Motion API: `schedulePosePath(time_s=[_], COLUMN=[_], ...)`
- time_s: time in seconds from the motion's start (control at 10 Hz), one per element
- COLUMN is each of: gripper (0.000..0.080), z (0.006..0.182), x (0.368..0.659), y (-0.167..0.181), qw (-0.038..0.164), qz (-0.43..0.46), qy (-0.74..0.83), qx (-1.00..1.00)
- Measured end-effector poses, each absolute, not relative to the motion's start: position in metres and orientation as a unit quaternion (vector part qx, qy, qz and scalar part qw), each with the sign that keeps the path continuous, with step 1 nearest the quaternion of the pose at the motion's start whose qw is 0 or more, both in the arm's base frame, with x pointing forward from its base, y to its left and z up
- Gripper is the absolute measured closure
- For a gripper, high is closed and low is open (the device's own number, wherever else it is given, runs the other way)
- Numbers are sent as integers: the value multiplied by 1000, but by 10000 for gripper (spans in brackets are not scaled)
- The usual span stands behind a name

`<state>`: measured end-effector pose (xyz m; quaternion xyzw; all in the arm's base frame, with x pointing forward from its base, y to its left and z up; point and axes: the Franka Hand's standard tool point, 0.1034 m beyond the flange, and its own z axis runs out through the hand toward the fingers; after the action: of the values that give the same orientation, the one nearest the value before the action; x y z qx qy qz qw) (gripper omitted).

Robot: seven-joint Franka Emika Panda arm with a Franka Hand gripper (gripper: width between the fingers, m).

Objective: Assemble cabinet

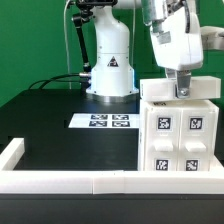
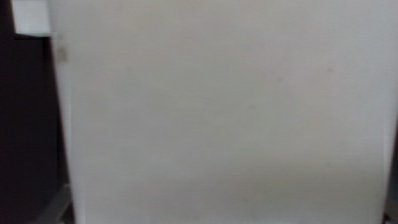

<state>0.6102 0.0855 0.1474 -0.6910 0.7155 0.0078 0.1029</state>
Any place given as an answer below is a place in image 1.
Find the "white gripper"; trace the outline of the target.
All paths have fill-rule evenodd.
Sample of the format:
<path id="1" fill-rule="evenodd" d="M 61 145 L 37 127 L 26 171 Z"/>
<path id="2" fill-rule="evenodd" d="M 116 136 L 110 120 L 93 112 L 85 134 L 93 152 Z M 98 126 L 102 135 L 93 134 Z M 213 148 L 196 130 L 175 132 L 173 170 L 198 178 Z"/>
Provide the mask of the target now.
<path id="1" fill-rule="evenodd" d="M 179 99 L 190 96 L 191 72 L 203 64 L 203 47 L 195 0 L 155 0 L 149 33 L 155 60 L 176 80 Z"/>

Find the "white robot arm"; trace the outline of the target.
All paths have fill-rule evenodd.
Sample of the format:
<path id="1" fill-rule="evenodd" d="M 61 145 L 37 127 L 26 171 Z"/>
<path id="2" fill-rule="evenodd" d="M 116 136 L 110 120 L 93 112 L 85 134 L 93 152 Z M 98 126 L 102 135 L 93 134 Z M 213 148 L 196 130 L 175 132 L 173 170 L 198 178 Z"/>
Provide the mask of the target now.
<path id="1" fill-rule="evenodd" d="M 176 97 L 188 98 L 191 71 L 203 63 L 196 0 L 115 0 L 113 8 L 142 10 L 157 65 L 176 81 Z M 134 70 L 129 63 L 129 29 L 114 18 L 110 6 L 96 2 L 92 12 L 97 62 L 91 70 L 87 93 L 105 101 L 137 94 Z"/>

